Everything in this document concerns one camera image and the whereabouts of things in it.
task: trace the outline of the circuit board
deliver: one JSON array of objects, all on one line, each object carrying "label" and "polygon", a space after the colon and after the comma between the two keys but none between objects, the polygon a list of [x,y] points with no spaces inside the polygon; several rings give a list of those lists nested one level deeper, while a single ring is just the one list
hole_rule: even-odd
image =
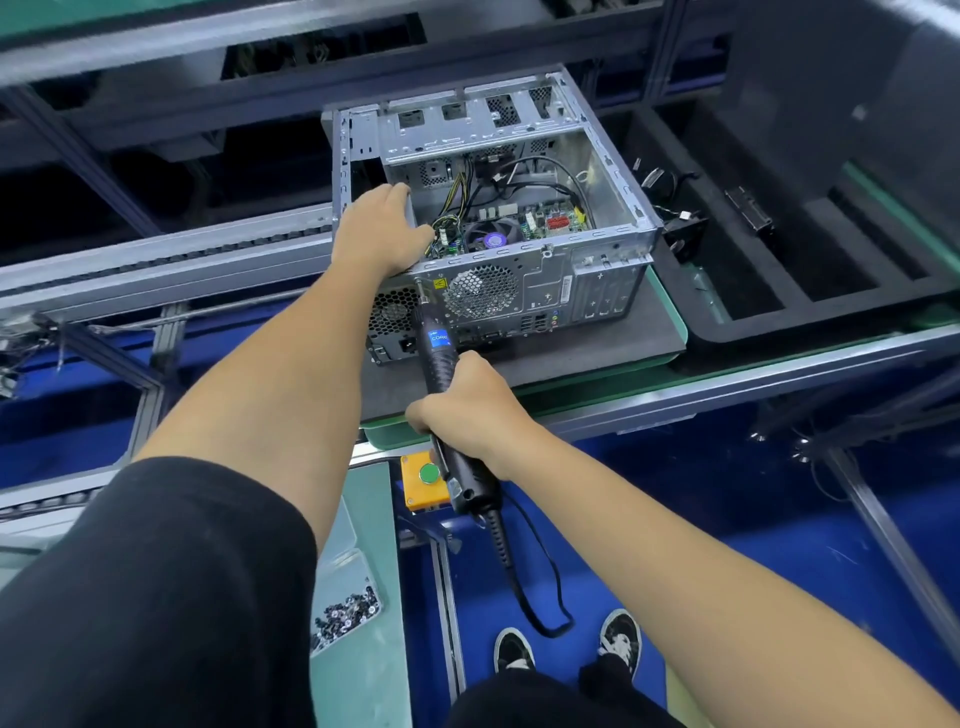
[{"label": "circuit board", "polygon": [[588,228],[586,215],[569,201],[520,207],[507,203],[480,208],[460,225],[456,218],[438,220],[437,234],[427,251],[432,258],[477,253],[527,240],[567,235]]}]

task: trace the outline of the leg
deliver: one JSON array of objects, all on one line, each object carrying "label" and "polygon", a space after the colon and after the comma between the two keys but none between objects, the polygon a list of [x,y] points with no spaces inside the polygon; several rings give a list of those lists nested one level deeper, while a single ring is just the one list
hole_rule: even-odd
[{"label": "leg", "polygon": [[580,692],[646,728],[683,728],[683,724],[634,688],[640,664],[640,629],[630,613],[617,609],[600,628],[596,662],[580,669]]},{"label": "leg", "polygon": [[530,644],[513,627],[497,637],[493,664],[496,674],[471,687],[453,704],[446,728],[592,728],[623,724],[617,713],[537,672]]}]

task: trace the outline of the electric screwdriver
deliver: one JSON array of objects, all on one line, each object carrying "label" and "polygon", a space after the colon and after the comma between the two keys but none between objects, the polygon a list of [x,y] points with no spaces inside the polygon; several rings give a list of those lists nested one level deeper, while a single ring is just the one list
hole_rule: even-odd
[{"label": "electric screwdriver", "polygon": [[[450,388],[453,383],[453,374],[460,358],[457,354],[455,335],[451,335],[447,327],[447,312],[444,301],[432,287],[429,280],[416,281],[418,305],[415,312],[417,325],[417,356],[426,378],[426,389],[431,395],[441,394]],[[493,547],[497,558],[507,572],[507,580],[514,592],[523,615],[530,621],[544,637],[560,637],[574,625],[573,616],[564,607],[563,593],[560,587],[560,573],[557,566],[550,561],[554,575],[557,578],[557,599],[560,610],[566,616],[566,622],[559,627],[550,628],[543,624],[534,612],[527,599],[519,579],[516,577],[514,557],[510,551],[510,542],[503,526],[500,510],[503,507],[503,490],[499,479],[491,473],[480,460],[467,457],[457,449],[443,442],[436,435],[430,439],[434,451],[440,460],[436,465],[440,468],[441,476],[446,481],[446,488],[450,493],[450,504],[458,514],[470,514],[481,521],[493,538]],[[523,518],[533,529],[533,524],[522,510]]]}]

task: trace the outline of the person's left hand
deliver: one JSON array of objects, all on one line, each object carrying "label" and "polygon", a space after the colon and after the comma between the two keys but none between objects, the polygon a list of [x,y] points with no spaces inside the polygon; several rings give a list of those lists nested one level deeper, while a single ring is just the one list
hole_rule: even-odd
[{"label": "person's left hand", "polygon": [[333,241],[333,263],[383,280],[416,263],[434,238],[429,225],[411,228],[404,216],[410,187],[381,184],[347,206]]}]

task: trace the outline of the black sneaker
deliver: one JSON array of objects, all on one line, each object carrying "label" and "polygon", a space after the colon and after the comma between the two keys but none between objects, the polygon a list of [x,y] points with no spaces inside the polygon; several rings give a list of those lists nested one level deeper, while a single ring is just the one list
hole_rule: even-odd
[{"label": "black sneaker", "polygon": [[503,630],[496,636],[496,643],[493,644],[493,671],[499,672],[508,667],[536,669],[534,651],[527,638],[515,627]]},{"label": "black sneaker", "polygon": [[640,664],[640,627],[625,609],[614,609],[600,628],[600,649],[597,654],[616,655],[636,676]]}]

